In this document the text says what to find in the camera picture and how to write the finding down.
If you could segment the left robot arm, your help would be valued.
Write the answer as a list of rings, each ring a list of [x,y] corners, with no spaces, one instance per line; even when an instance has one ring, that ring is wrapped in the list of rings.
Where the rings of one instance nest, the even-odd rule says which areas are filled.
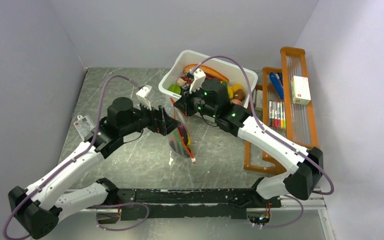
[[[41,179],[8,194],[11,217],[37,240],[49,234],[64,218],[89,207],[117,208],[119,189],[106,178],[66,193],[66,190],[90,168],[108,158],[124,144],[125,136],[148,129],[169,135],[180,122],[167,114],[163,106],[135,108],[131,99],[116,98],[75,151]]]

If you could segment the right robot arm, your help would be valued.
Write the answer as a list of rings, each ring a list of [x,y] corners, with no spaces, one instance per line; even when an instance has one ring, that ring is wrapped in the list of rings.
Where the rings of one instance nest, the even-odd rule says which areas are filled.
[[[282,174],[262,179],[250,193],[255,207],[286,194],[307,200],[314,192],[322,177],[323,152],[292,142],[264,125],[246,107],[231,103],[227,88],[218,80],[205,80],[201,88],[184,92],[173,105],[185,116],[213,118],[218,128],[259,147],[285,168]]]

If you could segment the clear zip top bag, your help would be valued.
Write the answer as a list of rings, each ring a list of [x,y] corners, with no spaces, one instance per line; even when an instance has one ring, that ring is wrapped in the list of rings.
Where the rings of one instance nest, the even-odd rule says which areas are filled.
[[[196,164],[196,157],[192,148],[192,137],[188,130],[186,116],[175,107],[174,98],[169,98],[172,104],[173,118],[180,122],[180,125],[173,130],[168,138],[168,144],[177,155],[190,159],[192,164]]]

